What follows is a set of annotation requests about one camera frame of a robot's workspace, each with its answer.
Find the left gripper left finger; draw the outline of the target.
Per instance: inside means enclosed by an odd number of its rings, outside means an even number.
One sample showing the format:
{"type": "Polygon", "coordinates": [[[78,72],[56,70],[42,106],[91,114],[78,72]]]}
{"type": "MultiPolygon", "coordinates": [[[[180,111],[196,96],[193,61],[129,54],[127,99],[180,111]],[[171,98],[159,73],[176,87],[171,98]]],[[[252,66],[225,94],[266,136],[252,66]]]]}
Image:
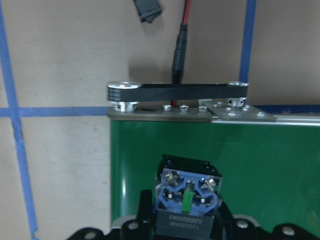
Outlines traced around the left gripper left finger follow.
{"type": "Polygon", "coordinates": [[[150,189],[140,192],[138,209],[136,214],[137,237],[139,240],[153,239],[153,198],[150,189]]]}

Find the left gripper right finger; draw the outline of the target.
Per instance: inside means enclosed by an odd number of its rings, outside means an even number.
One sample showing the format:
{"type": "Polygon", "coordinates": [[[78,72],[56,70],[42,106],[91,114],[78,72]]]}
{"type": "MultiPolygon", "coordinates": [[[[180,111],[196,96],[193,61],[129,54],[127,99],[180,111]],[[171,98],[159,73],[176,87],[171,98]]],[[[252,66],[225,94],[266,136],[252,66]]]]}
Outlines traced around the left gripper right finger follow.
{"type": "Polygon", "coordinates": [[[214,239],[234,240],[234,217],[226,203],[221,200],[214,211],[214,239]]]}

